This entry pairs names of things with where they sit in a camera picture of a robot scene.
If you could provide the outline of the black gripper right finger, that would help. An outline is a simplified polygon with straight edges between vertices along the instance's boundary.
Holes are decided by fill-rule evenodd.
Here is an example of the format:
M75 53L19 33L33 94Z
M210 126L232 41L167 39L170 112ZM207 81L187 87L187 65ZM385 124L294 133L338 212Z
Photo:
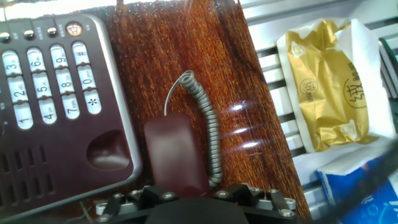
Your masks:
M280 190L233 184L216 191L213 198L234 204L249 224L297 224L296 201Z

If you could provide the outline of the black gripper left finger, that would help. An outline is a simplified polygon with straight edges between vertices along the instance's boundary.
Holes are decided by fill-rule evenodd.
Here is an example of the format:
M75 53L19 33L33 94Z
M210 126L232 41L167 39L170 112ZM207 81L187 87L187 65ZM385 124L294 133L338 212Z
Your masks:
M96 206L101 213L97 214L95 224L145 223L156 206L178 199L176 193L158 186L145 186L128 194L116 193Z

